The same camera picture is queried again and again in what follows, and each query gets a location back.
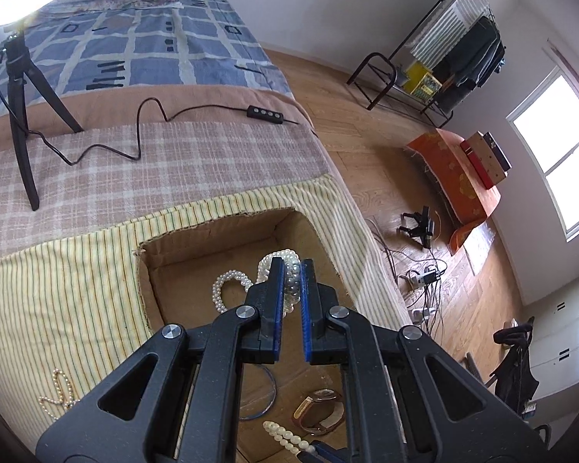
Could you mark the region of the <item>blue patterned bed sheet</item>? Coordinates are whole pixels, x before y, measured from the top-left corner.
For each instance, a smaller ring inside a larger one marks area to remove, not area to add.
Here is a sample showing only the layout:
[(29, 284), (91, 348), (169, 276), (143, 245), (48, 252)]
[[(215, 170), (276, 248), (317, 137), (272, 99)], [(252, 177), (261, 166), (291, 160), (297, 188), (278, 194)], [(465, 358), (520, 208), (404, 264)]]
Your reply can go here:
[(80, 13), (30, 27), (24, 38), (59, 96), (154, 85), (291, 92), (228, 0)]

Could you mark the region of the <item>brown leather watch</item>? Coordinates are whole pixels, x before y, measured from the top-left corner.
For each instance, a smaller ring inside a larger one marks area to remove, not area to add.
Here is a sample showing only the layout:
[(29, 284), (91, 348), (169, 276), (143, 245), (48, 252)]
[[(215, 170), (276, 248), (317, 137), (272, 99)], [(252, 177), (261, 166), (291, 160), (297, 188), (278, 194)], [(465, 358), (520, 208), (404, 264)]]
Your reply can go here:
[(333, 432), (345, 421), (342, 394), (328, 388), (308, 393), (291, 415), (291, 421), (312, 436)]

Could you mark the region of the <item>brown cardboard box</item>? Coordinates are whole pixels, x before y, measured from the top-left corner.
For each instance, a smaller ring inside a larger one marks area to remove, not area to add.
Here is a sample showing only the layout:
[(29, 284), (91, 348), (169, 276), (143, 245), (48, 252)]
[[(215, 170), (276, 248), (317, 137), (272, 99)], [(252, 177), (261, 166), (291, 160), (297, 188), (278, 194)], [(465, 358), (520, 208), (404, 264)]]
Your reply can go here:
[[(294, 209), (267, 210), (219, 218), (141, 243), (135, 261), (152, 329), (159, 330), (166, 323), (185, 328), (211, 323), (218, 315), (212, 301), (216, 279), (230, 270), (256, 279), (260, 259), (282, 249), (292, 249), (300, 258), (312, 260), (318, 281), (333, 287), (342, 304), (352, 304), (348, 284), (334, 268), (313, 222)], [(263, 419), (286, 429), (295, 427), (291, 415), (308, 393), (324, 388), (338, 391), (342, 387), (337, 367), (312, 367), (306, 363), (298, 311), (284, 318), (280, 360), (269, 369), (277, 381), (278, 394)], [(236, 459), (293, 462), (296, 458), (256, 419), (239, 423)]]

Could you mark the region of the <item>dark hanging clothes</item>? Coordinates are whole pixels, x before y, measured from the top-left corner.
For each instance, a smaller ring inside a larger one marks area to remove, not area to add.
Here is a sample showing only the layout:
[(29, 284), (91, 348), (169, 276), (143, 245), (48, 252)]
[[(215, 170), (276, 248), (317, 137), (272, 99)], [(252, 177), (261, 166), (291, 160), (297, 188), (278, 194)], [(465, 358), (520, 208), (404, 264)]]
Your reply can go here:
[(433, 74), (441, 83), (435, 103), (450, 114), (491, 74), (505, 64), (505, 46), (491, 18), (482, 16), (453, 49), (436, 65)]

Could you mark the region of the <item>yellow box on rack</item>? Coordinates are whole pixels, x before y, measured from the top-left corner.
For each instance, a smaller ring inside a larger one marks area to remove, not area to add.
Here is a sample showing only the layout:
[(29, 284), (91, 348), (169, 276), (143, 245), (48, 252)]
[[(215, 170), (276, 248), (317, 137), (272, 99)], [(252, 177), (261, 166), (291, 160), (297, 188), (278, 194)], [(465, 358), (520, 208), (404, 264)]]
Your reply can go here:
[(442, 84), (432, 71), (415, 61), (405, 71), (407, 81), (401, 87), (404, 92), (424, 103), (430, 101), (441, 89)]

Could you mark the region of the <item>striped hanging cloth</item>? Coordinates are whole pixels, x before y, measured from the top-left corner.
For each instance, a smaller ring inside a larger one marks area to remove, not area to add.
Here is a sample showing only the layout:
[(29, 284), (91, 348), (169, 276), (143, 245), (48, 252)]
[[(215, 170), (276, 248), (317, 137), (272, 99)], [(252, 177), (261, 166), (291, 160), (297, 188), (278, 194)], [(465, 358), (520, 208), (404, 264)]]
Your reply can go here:
[(433, 69), (481, 17), (491, 14), (488, 0), (444, 0), (407, 42), (414, 59)]

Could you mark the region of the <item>small black tripod on floor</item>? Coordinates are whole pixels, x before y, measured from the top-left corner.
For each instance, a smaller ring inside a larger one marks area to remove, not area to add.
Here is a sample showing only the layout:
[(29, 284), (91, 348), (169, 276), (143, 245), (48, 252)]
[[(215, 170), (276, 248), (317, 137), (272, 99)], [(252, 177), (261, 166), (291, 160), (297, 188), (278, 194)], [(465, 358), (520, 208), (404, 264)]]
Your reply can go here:
[(402, 224), (398, 227), (400, 232), (406, 233), (407, 236), (417, 240), (422, 249), (431, 249), (435, 234), (435, 223), (431, 218), (429, 206), (423, 206), (418, 212), (404, 212), (400, 214), (401, 221), (412, 220), (414, 225), (411, 227)]

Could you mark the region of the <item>stacked cardboard boxes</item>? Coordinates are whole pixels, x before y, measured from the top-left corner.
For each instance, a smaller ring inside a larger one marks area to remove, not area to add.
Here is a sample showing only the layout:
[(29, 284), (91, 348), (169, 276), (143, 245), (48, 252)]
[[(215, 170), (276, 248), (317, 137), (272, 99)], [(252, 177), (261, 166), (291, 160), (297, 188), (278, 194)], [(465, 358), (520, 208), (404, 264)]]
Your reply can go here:
[(463, 140), (460, 147), (486, 189), (493, 188), (507, 177), (510, 161), (491, 133), (476, 132)]

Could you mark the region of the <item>dark blue bangle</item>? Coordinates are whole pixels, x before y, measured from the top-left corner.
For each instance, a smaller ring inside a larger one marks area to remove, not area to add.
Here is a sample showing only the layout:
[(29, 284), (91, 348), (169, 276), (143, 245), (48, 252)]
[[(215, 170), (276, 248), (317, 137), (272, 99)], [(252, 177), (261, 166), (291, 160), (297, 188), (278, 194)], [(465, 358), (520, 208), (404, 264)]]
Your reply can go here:
[(263, 365), (244, 367), (240, 388), (239, 420), (254, 421), (271, 411), (278, 394), (274, 373)]

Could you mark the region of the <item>orange cloth covered table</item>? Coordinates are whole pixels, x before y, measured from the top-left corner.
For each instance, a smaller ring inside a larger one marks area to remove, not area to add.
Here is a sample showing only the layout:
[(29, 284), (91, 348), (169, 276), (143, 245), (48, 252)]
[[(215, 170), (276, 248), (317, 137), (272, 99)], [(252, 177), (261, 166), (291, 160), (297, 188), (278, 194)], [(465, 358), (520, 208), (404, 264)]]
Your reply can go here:
[(472, 231), (485, 223), (500, 203), (496, 186), (487, 189), (461, 143), (453, 132), (437, 128), (423, 133), (406, 144), (405, 149), (422, 158), (449, 203), (450, 215), (456, 221), (449, 248), (455, 254)]

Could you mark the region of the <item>beige plaid blanket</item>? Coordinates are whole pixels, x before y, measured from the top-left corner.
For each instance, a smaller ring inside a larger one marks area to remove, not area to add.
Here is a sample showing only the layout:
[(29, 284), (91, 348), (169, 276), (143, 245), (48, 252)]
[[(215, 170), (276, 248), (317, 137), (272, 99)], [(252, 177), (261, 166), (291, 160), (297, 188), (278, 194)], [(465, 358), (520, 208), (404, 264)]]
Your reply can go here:
[(31, 209), (0, 117), (0, 257), (199, 199), (331, 172), (295, 99), (236, 86), (152, 86), (69, 96), (83, 131), (45, 103), (27, 114)]

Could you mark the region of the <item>black clothes rack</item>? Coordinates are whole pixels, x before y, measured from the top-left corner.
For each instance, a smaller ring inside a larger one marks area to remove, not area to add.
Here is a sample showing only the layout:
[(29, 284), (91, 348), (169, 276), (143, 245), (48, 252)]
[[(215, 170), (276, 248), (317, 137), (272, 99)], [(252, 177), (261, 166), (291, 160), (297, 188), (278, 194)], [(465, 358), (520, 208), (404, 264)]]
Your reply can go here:
[(373, 51), (347, 79), (377, 106), (444, 128), (469, 94), (505, 65), (488, 0), (438, 0), (389, 54)]

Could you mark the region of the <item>yellow striped blanket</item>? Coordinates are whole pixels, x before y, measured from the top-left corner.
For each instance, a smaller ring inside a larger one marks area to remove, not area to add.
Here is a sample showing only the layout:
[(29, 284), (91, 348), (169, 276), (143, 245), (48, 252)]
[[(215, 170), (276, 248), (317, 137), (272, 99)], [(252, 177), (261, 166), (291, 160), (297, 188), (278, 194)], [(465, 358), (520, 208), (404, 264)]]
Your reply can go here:
[(60, 416), (60, 370), (82, 397), (155, 330), (146, 316), (135, 252), (175, 230), (238, 214), (294, 209), (323, 237), (352, 304), (372, 323), (408, 323), (378, 246), (346, 187), (311, 180), (173, 206), (110, 228), (50, 240), (0, 257), (0, 415), (33, 449)]

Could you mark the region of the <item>window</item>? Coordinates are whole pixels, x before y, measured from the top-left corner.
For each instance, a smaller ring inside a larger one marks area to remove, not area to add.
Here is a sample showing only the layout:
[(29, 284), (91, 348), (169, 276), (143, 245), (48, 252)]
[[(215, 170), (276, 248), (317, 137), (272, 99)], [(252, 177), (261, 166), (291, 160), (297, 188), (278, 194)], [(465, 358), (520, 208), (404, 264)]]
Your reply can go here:
[(565, 237), (579, 236), (579, 83), (554, 67), (506, 120), (538, 168)]

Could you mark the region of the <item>black tripod stand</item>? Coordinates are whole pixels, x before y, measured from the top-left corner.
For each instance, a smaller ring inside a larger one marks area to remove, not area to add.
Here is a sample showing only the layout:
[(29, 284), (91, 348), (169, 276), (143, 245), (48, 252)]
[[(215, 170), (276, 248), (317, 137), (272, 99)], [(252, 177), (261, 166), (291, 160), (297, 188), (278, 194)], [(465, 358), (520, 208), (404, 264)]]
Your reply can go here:
[(31, 209), (39, 208), (39, 196), (35, 186), (31, 162), (27, 149), (27, 138), (32, 134), (27, 116), (25, 84), (28, 79), (36, 91), (49, 104), (59, 118), (73, 133), (81, 133), (83, 128), (66, 108), (41, 70), (33, 63), (30, 50), (22, 31), (15, 31), (5, 42), (6, 71), (8, 75), (7, 111), (17, 166), (22, 177)]

